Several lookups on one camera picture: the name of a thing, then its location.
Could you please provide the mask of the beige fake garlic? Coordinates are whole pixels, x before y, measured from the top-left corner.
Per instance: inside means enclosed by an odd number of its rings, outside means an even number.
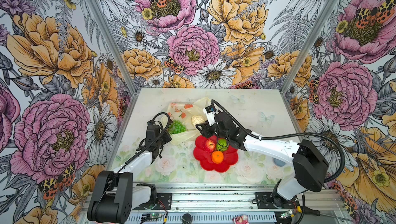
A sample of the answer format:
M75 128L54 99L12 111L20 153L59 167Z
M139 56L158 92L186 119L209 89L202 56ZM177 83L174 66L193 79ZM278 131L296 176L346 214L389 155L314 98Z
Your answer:
M191 118L191 124L193 127L196 127L196 125L204 124L205 122L206 122L206 120L201 115L194 115Z

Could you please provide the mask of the red fake fruit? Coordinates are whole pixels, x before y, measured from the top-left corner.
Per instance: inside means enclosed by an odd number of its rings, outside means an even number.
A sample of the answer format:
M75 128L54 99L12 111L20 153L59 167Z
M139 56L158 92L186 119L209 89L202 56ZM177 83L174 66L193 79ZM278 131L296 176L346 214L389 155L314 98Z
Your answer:
M207 153L213 153L216 150L216 142L211 139L206 140L203 149Z

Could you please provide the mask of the green fake lime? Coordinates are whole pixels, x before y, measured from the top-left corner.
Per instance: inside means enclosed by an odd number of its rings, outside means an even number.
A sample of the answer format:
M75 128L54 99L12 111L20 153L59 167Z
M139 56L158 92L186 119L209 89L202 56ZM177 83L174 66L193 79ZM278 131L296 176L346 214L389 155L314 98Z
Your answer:
M225 152L229 149L229 144L226 139L218 139L216 143L216 150L220 152Z

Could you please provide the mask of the orange fake fruit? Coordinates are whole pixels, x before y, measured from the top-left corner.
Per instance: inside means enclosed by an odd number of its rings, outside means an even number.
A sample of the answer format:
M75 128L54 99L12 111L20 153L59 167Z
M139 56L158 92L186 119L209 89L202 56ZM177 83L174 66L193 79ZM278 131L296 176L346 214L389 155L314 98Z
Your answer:
M211 160L215 164L221 164L224 160L224 154L220 151L214 151L211 154Z

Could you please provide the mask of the translucent cream plastic bag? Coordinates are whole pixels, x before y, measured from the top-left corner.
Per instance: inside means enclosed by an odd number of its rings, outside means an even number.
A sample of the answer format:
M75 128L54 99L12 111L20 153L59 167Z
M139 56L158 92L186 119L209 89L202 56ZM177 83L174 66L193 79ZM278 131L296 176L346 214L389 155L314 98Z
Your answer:
M181 121L185 126L187 131L179 134L171 134L171 144L181 145L188 142L193 142L196 140L201 133L196 127L191 124L191 118L194 115L201 115L207 120L203 109L209 106L210 100L205 97L197 100L196 102L170 102L167 113L170 115L172 121Z

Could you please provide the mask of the red flower-shaped plate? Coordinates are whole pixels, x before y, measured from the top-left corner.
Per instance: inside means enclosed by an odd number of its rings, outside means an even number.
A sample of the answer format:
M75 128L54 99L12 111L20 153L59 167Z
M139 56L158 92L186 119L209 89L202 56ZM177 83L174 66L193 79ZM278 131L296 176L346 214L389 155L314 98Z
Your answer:
M193 156L204 170L219 173L227 172L239 160L237 149L231 147L226 139L215 135L210 138L198 136Z

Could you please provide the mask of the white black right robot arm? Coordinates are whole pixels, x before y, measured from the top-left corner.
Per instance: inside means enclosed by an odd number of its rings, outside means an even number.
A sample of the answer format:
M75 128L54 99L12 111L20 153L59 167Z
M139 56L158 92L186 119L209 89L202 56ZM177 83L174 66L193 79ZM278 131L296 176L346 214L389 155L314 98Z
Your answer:
M235 149L261 153L293 166L294 173L279 180L266 199L277 207L282 207L298 194L322 190L329 164L307 139L296 143L286 141L283 137L263 137L237 126L225 112L207 114L207 120L197 124L196 128L206 138L223 138Z

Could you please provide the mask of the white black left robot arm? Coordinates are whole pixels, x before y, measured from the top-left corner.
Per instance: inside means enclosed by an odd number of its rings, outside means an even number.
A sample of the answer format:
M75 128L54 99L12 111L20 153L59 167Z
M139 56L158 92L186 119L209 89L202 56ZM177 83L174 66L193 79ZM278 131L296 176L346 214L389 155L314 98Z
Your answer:
M148 125L146 138L137 153L114 170L104 170L97 177L87 210L87 219L97 223L127 221L131 210L139 206L157 204L157 189L153 184L135 183L136 178L149 167L163 146L171 140L160 125Z

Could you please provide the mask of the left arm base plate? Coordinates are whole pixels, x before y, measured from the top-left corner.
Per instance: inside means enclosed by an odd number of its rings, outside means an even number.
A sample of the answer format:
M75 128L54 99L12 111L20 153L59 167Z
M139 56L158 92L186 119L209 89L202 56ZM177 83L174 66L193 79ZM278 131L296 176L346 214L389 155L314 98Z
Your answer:
M133 209L133 211L151 211L151 210L159 210L163 211L171 210L172 206L172 193L158 193L157 194L157 202L156 203L145 203L137 206Z

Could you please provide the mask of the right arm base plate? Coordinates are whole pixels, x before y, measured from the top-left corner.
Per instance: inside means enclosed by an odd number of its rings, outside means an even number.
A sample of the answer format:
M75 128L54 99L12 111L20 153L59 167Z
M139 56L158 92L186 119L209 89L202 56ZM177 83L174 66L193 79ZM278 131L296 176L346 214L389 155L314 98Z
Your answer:
M251 203L257 205L258 209L295 209L299 200L297 197L286 200L270 192L256 192Z

